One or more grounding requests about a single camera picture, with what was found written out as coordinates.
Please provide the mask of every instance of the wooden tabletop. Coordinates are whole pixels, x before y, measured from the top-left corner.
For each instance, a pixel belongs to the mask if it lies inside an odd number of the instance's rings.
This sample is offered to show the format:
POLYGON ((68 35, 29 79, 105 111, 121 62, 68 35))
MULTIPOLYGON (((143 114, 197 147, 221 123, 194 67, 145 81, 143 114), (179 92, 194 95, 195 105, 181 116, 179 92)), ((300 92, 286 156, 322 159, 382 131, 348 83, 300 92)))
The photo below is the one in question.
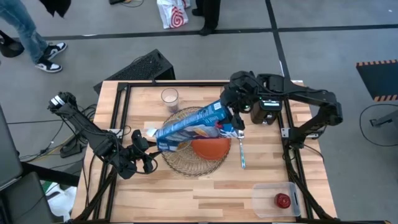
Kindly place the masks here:
MULTIPOLYGON (((116 96, 115 81, 103 83, 99 96, 94 123, 108 129, 116 96)), ((133 87, 129 102, 126 124, 133 130, 140 129, 144 137, 146 128, 159 128, 170 116, 160 98, 166 87, 133 87)), ((174 87, 179 92, 180 108, 206 106, 219 99, 220 87, 174 87)), ((122 93, 118 114, 121 120, 124 93, 122 93)), ((300 126, 311 118, 308 105, 290 102, 294 123, 300 126)), ((136 174, 128 180, 118 177, 113 204, 112 222, 277 222, 294 221, 294 217, 259 218, 252 209, 251 194, 254 184, 288 182, 285 162, 282 159, 280 130, 277 122, 273 125, 252 124, 249 114, 242 115, 246 124, 244 155, 246 169, 241 168, 239 142, 232 140, 231 150, 214 173, 202 177, 184 177, 157 157, 159 168, 153 174, 136 174)), ((306 140, 307 145, 319 150, 316 140, 306 140)), ((123 139, 123 145, 131 144, 130 135, 123 139)), ((318 203, 331 216, 336 216, 333 199, 322 159, 318 154, 304 148, 302 162, 308 189, 318 203)), ((93 152, 89 148, 85 157, 88 173, 93 152)), ((89 196, 98 189, 102 162, 96 158, 91 171, 89 196)), ((108 193, 101 204, 100 218, 108 193)), ((72 217, 77 217, 85 206, 86 189, 81 175, 72 217)), ((300 200, 302 216, 305 217, 303 200, 300 200)))

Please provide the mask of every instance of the gray floor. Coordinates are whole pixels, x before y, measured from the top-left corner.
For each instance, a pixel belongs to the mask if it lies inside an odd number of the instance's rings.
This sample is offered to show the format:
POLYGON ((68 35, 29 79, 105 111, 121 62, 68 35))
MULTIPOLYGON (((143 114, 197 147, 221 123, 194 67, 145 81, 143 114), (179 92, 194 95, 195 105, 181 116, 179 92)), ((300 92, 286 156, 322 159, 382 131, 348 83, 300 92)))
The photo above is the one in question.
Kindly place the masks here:
MULTIPOLYGON (((110 6, 105 0, 73 1, 65 19, 52 18, 37 1, 24 2, 44 36, 176 31, 162 29, 154 0, 146 0, 137 9, 110 6)), ((272 5, 279 27, 398 23, 395 0, 278 0, 272 5)), ((190 11, 188 16, 190 22, 177 30, 198 30, 203 25, 202 18, 192 17, 190 11)), ((223 1, 220 29, 270 26, 263 0, 223 1)), ((4 21, 0 21, 0 28, 16 36, 4 21)), ((282 33, 280 38, 292 79, 334 91, 343 105, 344 123, 329 127, 320 140, 338 216, 398 222, 398 147, 377 147, 362 137, 359 114, 374 103, 355 69, 356 62, 398 58, 398 30, 294 32, 282 33)), ((65 68, 56 75, 36 70, 26 53, 0 58, 0 102, 9 122, 56 119, 46 108, 58 91, 72 92, 83 107, 96 103, 98 97, 91 88, 94 84, 153 49, 170 60, 178 79, 225 79, 238 70, 280 73, 271 33, 65 42, 69 49, 55 59, 65 68)), ((364 114, 364 132, 376 142, 395 143, 396 129, 387 125, 375 130, 367 122, 393 108, 373 109, 364 114)), ((18 150, 26 155, 45 148, 59 126, 18 124, 10 129, 18 150)), ((63 128, 54 144, 69 135, 71 132, 63 128)), ((50 156, 36 164, 53 167, 81 157, 50 156)))

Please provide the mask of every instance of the orange bowl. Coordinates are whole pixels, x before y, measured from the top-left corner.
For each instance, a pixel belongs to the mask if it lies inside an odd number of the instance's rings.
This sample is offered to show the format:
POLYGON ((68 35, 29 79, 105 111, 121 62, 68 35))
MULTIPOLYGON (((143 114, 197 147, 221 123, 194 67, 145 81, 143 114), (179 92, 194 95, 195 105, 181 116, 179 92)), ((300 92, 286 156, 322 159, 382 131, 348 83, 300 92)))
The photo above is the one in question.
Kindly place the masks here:
POLYGON ((227 138, 198 139, 191 143, 193 151, 206 160, 222 159, 228 153, 230 145, 231 140, 227 138))

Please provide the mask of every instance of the round woven tray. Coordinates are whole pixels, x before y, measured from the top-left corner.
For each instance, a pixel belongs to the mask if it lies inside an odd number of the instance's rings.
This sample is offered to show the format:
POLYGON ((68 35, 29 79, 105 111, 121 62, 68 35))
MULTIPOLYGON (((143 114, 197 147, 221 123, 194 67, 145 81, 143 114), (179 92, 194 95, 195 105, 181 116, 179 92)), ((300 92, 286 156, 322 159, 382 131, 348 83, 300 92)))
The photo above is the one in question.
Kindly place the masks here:
MULTIPOLYGON (((201 107, 197 106, 182 109, 170 116, 164 122, 164 125, 173 124, 200 109, 201 107)), ((227 155, 228 153, 218 160, 202 159, 193 151, 191 141, 181 142, 175 152, 162 153, 164 161, 171 169, 188 177, 199 177, 214 172, 222 165, 227 155)))

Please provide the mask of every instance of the glass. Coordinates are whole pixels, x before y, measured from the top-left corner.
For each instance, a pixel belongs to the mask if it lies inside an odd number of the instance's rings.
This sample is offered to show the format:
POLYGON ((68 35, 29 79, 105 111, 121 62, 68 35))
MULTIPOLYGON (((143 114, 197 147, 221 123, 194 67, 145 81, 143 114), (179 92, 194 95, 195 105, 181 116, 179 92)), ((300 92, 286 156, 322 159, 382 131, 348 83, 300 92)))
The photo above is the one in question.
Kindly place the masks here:
POLYGON ((162 100, 171 113, 178 111, 178 91, 173 88, 167 88, 162 92, 162 100))

